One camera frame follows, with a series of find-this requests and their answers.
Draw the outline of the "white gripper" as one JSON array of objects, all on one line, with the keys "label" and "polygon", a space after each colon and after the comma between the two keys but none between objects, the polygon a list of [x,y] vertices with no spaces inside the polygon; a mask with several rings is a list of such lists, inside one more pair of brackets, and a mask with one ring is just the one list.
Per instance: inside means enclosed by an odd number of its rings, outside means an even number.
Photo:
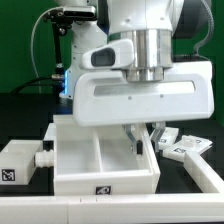
[{"label": "white gripper", "polygon": [[212,63],[208,60],[176,62],[160,81],[130,82],[124,70],[134,61],[134,45],[128,39],[84,53],[86,70],[76,81],[73,115],[81,126],[124,125],[136,155],[143,143],[130,124],[152,123],[151,142],[156,152],[164,121],[204,119],[214,111]]}]

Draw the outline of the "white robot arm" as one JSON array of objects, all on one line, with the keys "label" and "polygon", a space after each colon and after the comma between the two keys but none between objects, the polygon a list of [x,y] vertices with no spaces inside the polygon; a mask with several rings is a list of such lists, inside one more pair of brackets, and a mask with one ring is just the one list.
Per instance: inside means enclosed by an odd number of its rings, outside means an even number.
[{"label": "white robot arm", "polygon": [[73,113],[81,126],[131,126],[202,119],[214,110],[208,60],[174,62],[172,37],[187,0],[106,0],[107,44],[82,55]]}]

